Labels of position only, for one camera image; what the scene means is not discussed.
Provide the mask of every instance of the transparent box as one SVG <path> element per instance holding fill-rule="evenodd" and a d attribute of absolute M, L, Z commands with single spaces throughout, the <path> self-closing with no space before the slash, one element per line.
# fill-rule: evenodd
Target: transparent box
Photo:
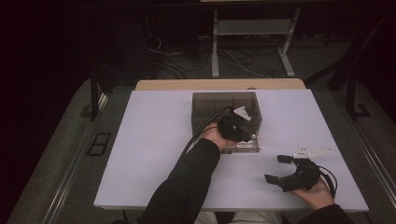
<path fill-rule="evenodd" d="M 210 118 L 226 106 L 232 106 L 234 108 L 244 106 L 251 120 L 242 125 L 241 129 L 247 133 L 258 135 L 260 126 L 262 125 L 262 114 L 255 92 L 195 92 L 192 95 L 192 134 L 196 134 Z M 260 147 L 257 137 L 253 137 L 247 143 L 241 142 L 235 147 L 223 149 L 223 153 L 258 151 L 260 151 Z"/>

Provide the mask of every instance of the white tag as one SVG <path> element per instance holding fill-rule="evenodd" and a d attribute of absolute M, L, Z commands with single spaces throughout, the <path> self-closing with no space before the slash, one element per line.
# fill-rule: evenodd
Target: white tag
<path fill-rule="evenodd" d="M 233 112 L 246 120 L 251 120 L 251 117 L 248 115 L 248 112 L 245 110 L 244 106 L 236 108 Z"/>
<path fill-rule="evenodd" d="M 309 159 L 323 154 L 333 152 L 332 147 L 302 147 L 298 146 L 296 152 L 293 154 L 295 159 Z"/>

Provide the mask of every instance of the beige pants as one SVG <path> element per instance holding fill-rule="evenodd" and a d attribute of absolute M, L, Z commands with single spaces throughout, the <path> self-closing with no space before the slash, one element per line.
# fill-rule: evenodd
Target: beige pants
<path fill-rule="evenodd" d="M 282 224 L 276 212 L 237 212 L 230 224 Z M 200 212 L 194 224 L 218 224 L 214 212 Z"/>

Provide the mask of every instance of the hand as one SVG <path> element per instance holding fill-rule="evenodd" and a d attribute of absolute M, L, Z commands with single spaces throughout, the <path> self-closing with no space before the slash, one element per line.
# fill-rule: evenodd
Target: hand
<path fill-rule="evenodd" d="M 204 132 L 201 133 L 201 138 L 205 138 L 214 142 L 216 145 L 218 145 L 219 149 L 236 145 L 236 142 L 221 137 L 217 123 L 211 123 L 207 125 L 204 129 Z"/>
<path fill-rule="evenodd" d="M 296 189 L 290 193 L 303 199 L 314 210 L 335 204 L 329 188 L 322 179 L 311 190 Z"/>

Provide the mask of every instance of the black long-sleeve shirt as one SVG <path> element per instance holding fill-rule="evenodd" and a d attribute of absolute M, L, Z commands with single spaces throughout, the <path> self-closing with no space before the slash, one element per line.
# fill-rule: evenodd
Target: black long-sleeve shirt
<path fill-rule="evenodd" d="M 190 224 L 198 217 L 220 158 L 212 141 L 200 139 L 181 157 L 168 178 L 154 192 L 139 224 Z M 300 224 L 353 224 L 338 205 L 331 205 L 299 221 Z"/>

